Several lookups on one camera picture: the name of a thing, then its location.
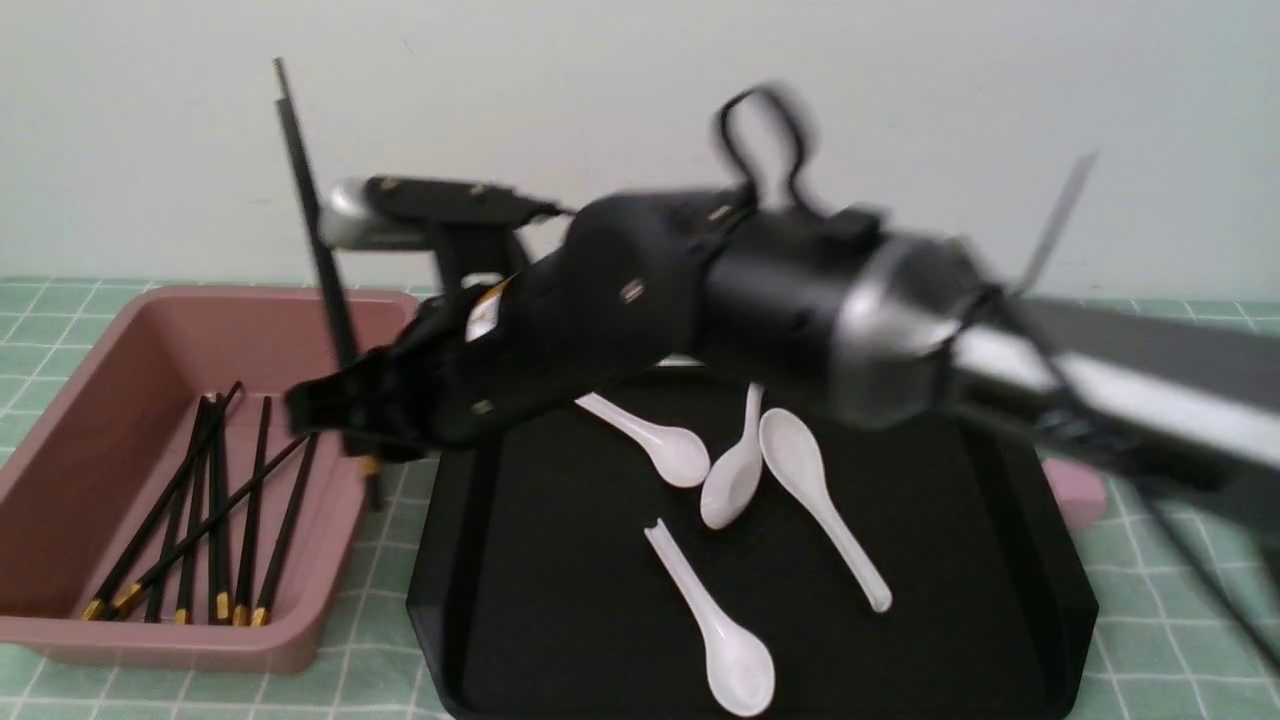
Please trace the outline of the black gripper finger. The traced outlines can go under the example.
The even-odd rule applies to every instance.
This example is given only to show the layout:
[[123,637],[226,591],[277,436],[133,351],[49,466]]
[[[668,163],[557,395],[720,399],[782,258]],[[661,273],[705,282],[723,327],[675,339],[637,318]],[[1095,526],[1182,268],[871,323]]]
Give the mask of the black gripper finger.
[[284,392],[293,436],[335,432],[349,455],[407,462],[440,448],[430,429],[442,348],[379,345],[329,375]]

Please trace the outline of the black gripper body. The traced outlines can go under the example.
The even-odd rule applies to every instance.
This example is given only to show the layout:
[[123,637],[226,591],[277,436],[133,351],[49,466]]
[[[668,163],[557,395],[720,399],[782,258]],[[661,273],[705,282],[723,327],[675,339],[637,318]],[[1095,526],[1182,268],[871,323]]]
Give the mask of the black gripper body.
[[740,190],[591,201],[554,252],[431,313],[399,356],[399,428],[463,447],[691,348],[701,282],[745,215]]

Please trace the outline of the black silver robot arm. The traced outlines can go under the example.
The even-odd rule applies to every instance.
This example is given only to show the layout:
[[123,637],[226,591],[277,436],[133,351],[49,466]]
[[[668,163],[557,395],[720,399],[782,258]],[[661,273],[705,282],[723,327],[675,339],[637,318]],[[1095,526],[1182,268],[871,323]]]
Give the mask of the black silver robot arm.
[[1018,297],[957,240],[856,208],[616,193],[561,247],[285,392],[294,433],[465,448],[681,355],[851,427],[929,411],[1277,532],[1277,340]]

